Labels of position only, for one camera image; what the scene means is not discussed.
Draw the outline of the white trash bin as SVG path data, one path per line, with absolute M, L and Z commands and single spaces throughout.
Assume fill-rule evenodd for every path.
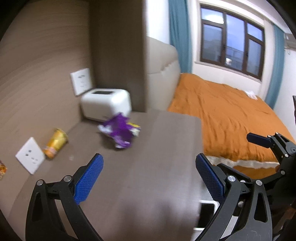
M 200 210 L 198 212 L 197 222 L 195 224 L 195 227 L 193 228 L 193 235 L 191 240 L 197 239 L 197 237 L 205 229 L 206 225 L 209 223 L 219 207 L 219 203 L 213 200 L 199 200 L 199 202 Z M 232 216 L 221 238 L 224 238 L 231 234 L 237 220 L 238 217 Z

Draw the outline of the orange bed cover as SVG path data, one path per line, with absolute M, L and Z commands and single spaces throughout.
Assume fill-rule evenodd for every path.
M 280 133 L 293 140 L 262 99 L 194 74 L 180 75 L 168 111 L 200 118 L 203 153 L 210 163 L 226 164 L 252 179 L 275 174 L 279 163 L 271 149 L 248 142 L 248 133 L 264 137 Z

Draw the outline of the white cloth on bed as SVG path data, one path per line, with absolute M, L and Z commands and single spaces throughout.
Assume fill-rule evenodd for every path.
M 253 91 L 244 91 L 244 92 L 250 99 L 257 100 L 257 96 Z

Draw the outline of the purple snack wrapper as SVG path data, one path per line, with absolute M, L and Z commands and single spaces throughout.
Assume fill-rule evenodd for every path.
M 114 141 L 118 149 L 127 149 L 132 145 L 134 137 L 138 137 L 141 127 L 129 121 L 129 118 L 118 113 L 103 124 L 98 125 L 98 130 Z

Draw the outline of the white tissue box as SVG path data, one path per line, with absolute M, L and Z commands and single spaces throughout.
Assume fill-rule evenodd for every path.
M 83 115 L 95 121 L 106 121 L 118 113 L 129 116 L 132 112 L 130 94 L 124 89 L 97 88 L 81 97 Z

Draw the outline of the blue curtain right side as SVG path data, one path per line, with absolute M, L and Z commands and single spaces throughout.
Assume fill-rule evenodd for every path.
M 265 98 L 265 102 L 271 109 L 274 109 L 278 99 L 285 62 L 285 33 L 277 25 L 273 25 L 273 29 L 275 39 L 273 71 Z

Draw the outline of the blue curtain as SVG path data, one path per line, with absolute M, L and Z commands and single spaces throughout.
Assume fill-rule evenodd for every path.
M 278 99 L 285 62 L 285 33 L 277 25 L 273 25 L 273 29 L 275 39 L 273 71 L 265 98 L 265 102 L 271 109 L 274 109 Z
M 178 52 L 182 73 L 192 73 L 192 39 L 187 1 L 171 0 L 169 3 L 170 44 Z

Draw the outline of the dark framed window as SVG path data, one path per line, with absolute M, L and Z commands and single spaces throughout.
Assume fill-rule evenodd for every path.
M 201 5 L 201 54 L 204 63 L 262 79 L 264 28 L 222 8 Z

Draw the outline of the beige bed headboard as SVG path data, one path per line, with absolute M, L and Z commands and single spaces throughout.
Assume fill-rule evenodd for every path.
M 167 110 L 181 74 L 177 49 L 147 37 L 147 105 Z

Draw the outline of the wooden shelf unit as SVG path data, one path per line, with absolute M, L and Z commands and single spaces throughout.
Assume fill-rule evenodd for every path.
M 130 93 L 147 109 L 144 1 L 29 1 L 1 39 L 1 160 L 82 113 L 70 74 L 89 68 L 94 84 Z

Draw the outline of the white wall socket left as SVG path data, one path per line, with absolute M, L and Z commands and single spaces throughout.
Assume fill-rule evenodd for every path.
M 35 139 L 30 137 L 17 152 L 16 158 L 31 175 L 34 175 L 45 160 L 45 154 Z

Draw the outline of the white wall socket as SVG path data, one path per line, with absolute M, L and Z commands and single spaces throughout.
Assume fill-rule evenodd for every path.
M 45 154 L 35 139 L 30 137 L 17 152 L 16 158 L 31 175 L 34 175 L 45 160 Z
M 72 72 L 70 73 L 70 77 L 75 96 L 79 96 L 93 88 L 93 82 L 91 80 L 89 68 L 84 68 L 76 72 Z

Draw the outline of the sticker strip on wall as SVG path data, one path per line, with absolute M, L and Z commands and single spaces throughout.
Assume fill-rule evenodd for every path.
M 2 163 L 2 161 L 0 161 L 0 180 L 2 180 L 6 172 L 7 172 L 7 167 L 5 166 L 5 164 Z

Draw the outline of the white wall socket right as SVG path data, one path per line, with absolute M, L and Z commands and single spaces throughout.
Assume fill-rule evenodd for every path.
M 70 73 L 70 77 L 75 96 L 79 96 L 93 88 L 93 82 L 91 80 L 89 68 L 84 68 L 76 72 L 72 72 Z

